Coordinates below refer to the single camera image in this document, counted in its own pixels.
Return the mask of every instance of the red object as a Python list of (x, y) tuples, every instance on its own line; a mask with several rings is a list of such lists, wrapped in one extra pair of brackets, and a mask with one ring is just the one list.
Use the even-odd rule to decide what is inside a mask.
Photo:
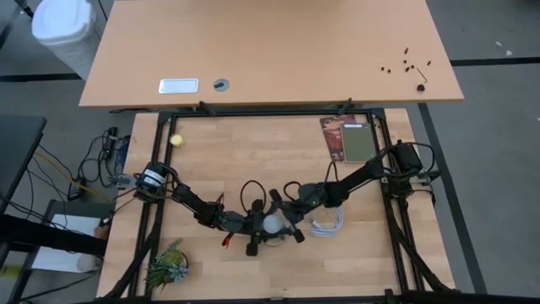
[(225, 246), (225, 249), (229, 248), (230, 237), (226, 236), (221, 242), (221, 246)]

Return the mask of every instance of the black stand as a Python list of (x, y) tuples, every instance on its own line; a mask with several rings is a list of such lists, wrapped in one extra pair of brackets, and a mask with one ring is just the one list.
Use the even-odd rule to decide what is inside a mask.
[(103, 257), (107, 241), (93, 236), (0, 215), (0, 238), (11, 244), (50, 247), (69, 252), (81, 252)]

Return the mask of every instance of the wooden table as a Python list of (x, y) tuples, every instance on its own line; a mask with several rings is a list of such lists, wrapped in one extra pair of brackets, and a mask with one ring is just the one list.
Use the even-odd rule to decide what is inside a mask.
[[(160, 94), (161, 79), (198, 79), (198, 92)], [(216, 91), (218, 79), (229, 80), (229, 89)], [(463, 100), (424, 0), (115, 1), (80, 105), (326, 105), (348, 98)]]
[[(247, 180), (256, 179), (267, 190), (275, 187), (281, 192), (291, 180), (304, 183), (324, 178), (330, 158), (319, 118), (182, 118), (176, 131), (186, 145), (173, 150), (171, 165), (202, 199), (215, 200), (224, 193), (226, 209), (243, 213), (239, 193)], [(393, 142), (414, 140), (406, 110), (388, 109), (386, 119)], [(157, 114), (136, 116), (126, 173), (140, 172), (149, 162), (156, 121)], [(361, 165), (337, 164), (339, 176)], [(119, 199), (117, 206), (131, 199), (128, 196)], [(256, 187), (246, 189), (246, 202), (261, 196)], [(453, 286), (429, 195), (415, 193), (408, 202), (418, 252), (441, 281)], [(335, 237), (313, 237), (305, 222), (300, 224), (305, 242), (288, 239), (278, 247), (261, 245), (257, 257), (247, 257), (247, 237), (235, 236), (224, 249), (222, 231), (200, 226), (190, 211), (167, 201), (160, 251), (183, 238), (181, 250), (189, 257), (190, 274), (179, 285), (155, 292), (154, 299), (373, 296), (381, 295), (385, 288), (399, 292), (379, 182), (351, 194), (343, 209), (345, 223)], [(98, 296), (112, 288), (130, 263), (141, 210), (142, 204), (134, 201), (116, 214)], [(409, 282), (413, 282), (407, 259), (405, 264)], [(142, 281), (138, 290), (143, 290)]]

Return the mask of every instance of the white ball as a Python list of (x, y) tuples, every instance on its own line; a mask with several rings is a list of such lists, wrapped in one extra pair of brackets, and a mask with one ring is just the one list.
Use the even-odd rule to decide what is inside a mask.
[(274, 214), (268, 215), (262, 222), (262, 228), (268, 233), (278, 233), (283, 227), (284, 223)]

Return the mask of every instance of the white trash can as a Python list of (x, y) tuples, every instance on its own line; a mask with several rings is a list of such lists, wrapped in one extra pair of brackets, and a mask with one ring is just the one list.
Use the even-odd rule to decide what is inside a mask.
[(100, 44), (91, 3), (43, 0), (32, 19), (32, 35), (86, 81)]

